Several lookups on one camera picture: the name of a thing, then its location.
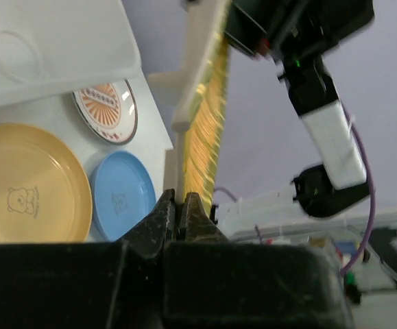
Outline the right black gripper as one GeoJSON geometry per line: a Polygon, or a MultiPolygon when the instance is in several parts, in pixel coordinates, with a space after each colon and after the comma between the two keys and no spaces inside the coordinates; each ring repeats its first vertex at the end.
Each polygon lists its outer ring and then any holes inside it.
{"type": "Polygon", "coordinates": [[[319,56],[374,19],[372,1],[233,1],[225,37],[253,57],[265,45],[274,61],[319,56]]]}

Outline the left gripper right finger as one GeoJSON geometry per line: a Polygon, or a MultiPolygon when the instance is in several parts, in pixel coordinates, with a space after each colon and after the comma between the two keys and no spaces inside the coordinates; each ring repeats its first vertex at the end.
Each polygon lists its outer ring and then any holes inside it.
{"type": "Polygon", "coordinates": [[[177,240],[186,242],[225,243],[226,236],[209,219],[197,193],[188,193],[177,206],[177,240]]]}

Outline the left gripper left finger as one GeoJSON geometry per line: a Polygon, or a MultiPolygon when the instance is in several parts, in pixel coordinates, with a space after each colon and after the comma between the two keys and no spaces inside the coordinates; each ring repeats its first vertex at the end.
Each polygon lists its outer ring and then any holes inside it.
{"type": "Polygon", "coordinates": [[[138,256],[161,253],[168,231],[176,217],[175,191],[165,190],[152,211],[123,236],[138,256]]]}

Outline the square woven bamboo tray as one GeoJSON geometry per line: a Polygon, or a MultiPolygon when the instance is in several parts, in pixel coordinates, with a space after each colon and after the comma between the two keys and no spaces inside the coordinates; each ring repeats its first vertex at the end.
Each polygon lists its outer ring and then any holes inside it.
{"type": "Polygon", "coordinates": [[[230,1],[186,4],[183,62],[179,70],[152,73],[155,95],[174,106],[171,129],[176,134],[167,152],[164,188],[175,190],[182,204],[197,193],[210,208],[226,116],[230,48],[224,37],[230,1]]]}

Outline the white plate orange sunburst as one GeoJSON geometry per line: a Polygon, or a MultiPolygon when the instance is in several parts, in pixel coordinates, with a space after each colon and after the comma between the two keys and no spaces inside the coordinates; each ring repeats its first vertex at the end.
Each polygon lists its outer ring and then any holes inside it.
{"type": "Polygon", "coordinates": [[[113,145],[129,143],[138,127],[138,108],[129,81],[86,87],[73,92],[75,106],[89,128],[113,145]]]}

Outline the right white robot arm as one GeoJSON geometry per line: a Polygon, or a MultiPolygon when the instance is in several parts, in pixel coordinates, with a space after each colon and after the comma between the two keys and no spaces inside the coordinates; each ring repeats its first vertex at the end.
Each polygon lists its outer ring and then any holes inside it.
{"type": "Polygon", "coordinates": [[[321,162],[289,185],[217,207],[227,236],[277,218],[333,217],[370,196],[367,158],[322,56],[374,19],[371,1],[233,1],[225,35],[247,56],[266,50],[321,162]]]}

